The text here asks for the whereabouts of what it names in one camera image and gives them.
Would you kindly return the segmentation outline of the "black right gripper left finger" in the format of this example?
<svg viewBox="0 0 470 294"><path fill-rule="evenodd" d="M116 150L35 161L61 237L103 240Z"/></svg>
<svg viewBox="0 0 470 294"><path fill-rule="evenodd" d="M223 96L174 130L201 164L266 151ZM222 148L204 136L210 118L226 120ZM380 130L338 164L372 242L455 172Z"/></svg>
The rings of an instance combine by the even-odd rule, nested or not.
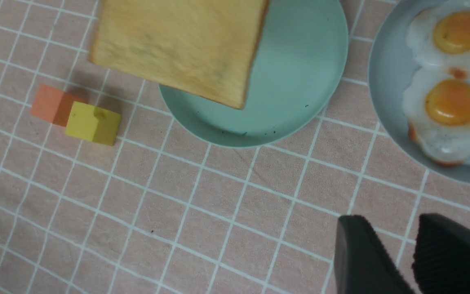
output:
<svg viewBox="0 0 470 294"><path fill-rule="evenodd" d="M335 280L338 294L414 294L363 216L337 220Z"/></svg>

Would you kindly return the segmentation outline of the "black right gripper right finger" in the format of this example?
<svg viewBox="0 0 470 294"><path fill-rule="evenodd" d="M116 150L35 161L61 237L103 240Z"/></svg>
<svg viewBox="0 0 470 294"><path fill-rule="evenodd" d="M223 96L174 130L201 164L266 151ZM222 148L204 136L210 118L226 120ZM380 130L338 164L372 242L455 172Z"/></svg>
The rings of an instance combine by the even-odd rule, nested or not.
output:
<svg viewBox="0 0 470 294"><path fill-rule="evenodd" d="M470 294L470 229L440 214L422 214L413 257L421 293Z"/></svg>

